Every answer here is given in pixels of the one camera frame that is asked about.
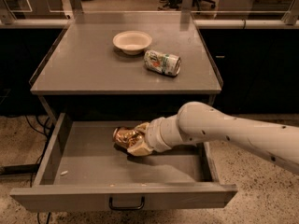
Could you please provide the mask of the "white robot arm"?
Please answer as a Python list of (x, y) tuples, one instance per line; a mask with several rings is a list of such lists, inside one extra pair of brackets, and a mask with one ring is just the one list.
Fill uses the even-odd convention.
[(230, 142), (299, 174), (298, 127), (228, 116), (199, 102), (183, 105), (174, 116), (151, 121), (144, 137), (130, 146), (128, 152), (148, 156), (179, 145), (215, 140)]

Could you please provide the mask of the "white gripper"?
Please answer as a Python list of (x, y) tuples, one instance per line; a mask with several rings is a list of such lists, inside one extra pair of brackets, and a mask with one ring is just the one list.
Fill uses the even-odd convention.
[(159, 153), (170, 150), (171, 147), (163, 140), (161, 135), (161, 125), (164, 118), (158, 118), (151, 123), (143, 122), (134, 127), (138, 133), (146, 133), (144, 140), (138, 140), (130, 144), (127, 152), (133, 156), (141, 157), (148, 156), (152, 151)]

